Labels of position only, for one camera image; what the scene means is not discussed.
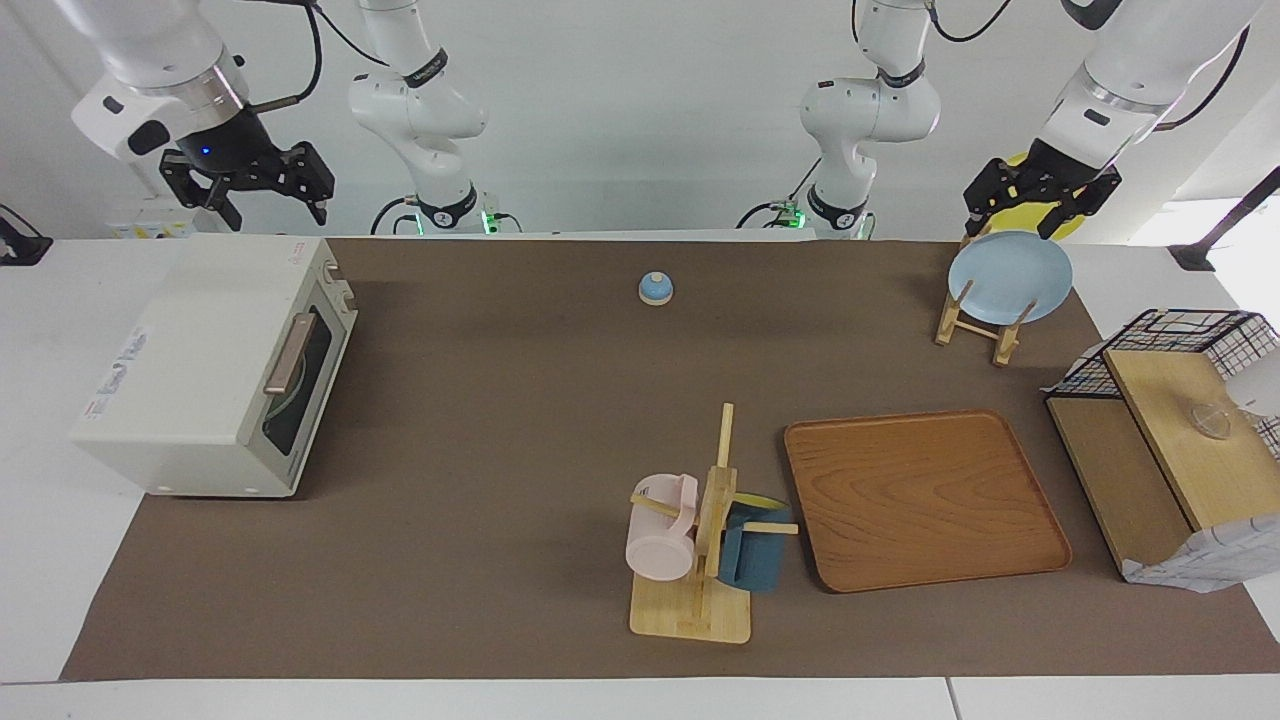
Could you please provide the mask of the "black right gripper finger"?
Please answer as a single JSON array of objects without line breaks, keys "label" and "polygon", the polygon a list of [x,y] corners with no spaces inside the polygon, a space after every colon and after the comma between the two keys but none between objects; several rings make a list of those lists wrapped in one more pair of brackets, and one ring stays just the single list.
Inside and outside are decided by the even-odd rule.
[{"label": "black right gripper finger", "polygon": [[310,142],[291,149],[291,197],[303,202],[317,225],[328,220],[326,204],[334,197],[335,177]]},{"label": "black right gripper finger", "polygon": [[242,228],[243,219],[239,210],[229,199],[232,187],[229,184],[210,184],[200,188],[200,206],[216,214],[233,232]]}]

